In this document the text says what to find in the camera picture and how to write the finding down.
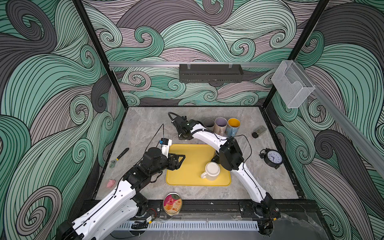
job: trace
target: clock face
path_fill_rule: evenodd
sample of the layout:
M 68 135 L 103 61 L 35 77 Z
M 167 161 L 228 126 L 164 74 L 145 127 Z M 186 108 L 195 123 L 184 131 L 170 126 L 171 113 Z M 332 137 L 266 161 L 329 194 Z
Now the clock face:
M 275 164 L 279 164 L 283 161 L 283 158 L 281 157 L 280 153 L 278 153 L 276 151 L 269 151 L 267 153 L 267 157 L 268 157 L 269 161 L 271 161 Z

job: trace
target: robotic arm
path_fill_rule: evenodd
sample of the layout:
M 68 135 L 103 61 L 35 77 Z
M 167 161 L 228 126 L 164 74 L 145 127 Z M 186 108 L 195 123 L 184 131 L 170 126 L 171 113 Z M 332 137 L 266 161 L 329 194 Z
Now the robotic arm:
M 271 195 L 249 172 L 235 138 L 219 136 L 193 119 L 187 121 L 185 116 L 181 117 L 174 113 L 168 113 L 168 115 L 177 130 L 179 139 L 196 138 L 216 150 L 218 156 L 215 156 L 212 161 L 221 164 L 239 178 L 253 201 L 257 215 L 268 219 L 280 217 L 278 212 L 273 211 L 275 204 Z M 165 169 L 179 169 L 185 159 L 185 155 L 169 153 L 172 140 L 162 138 L 160 144 L 161 149 L 156 147 L 148 149 L 142 161 L 129 169 L 118 182 L 117 187 L 96 206 L 75 221 L 65 221 L 60 224 L 56 231 L 56 240 L 102 240 L 124 221 L 135 216 L 143 216 L 148 200 L 139 193 L 140 190 L 151 182 L 153 175 Z

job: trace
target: wave pattern wallpaper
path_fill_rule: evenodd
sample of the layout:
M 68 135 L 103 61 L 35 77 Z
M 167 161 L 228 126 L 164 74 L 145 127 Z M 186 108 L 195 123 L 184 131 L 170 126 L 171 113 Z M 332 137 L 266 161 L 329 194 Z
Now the wave pattern wallpaper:
M 83 0 L 109 61 L 280 62 L 317 0 Z M 333 0 L 331 5 L 348 2 Z M 114 68 L 129 105 L 261 105 L 271 69 L 244 82 L 180 83 L 178 68 Z
M 383 10 L 382 1 L 328 8 L 297 60 L 384 155 Z M 383 239 L 384 180 L 321 103 L 310 96 L 298 109 L 287 109 L 276 94 L 268 115 L 334 238 Z
M 0 1 L 0 107 L 1 239 L 51 240 L 124 114 L 71 0 Z

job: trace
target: yellow tray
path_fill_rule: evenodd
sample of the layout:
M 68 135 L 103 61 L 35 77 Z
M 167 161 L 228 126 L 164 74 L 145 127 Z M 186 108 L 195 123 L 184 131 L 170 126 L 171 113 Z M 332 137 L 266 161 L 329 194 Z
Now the yellow tray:
M 200 178 L 205 165 L 215 156 L 215 149 L 208 144 L 172 144 L 169 153 L 183 154 L 185 160 L 178 170 L 167 170 L 168 185 L 225 187 L 231 184 L 230 172 L 220 164 L 220 174 L 216 180 Z

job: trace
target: blue mug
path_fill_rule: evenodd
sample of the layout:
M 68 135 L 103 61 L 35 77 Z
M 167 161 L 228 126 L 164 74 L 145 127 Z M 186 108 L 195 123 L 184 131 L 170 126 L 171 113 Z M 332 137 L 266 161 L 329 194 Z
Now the blue mug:
M 237 134 L 240 127 L 240 121 L 236 118 L 230 118 L 228 120 L 227 128 L 225 129 L 225 135 L 233 137 Z

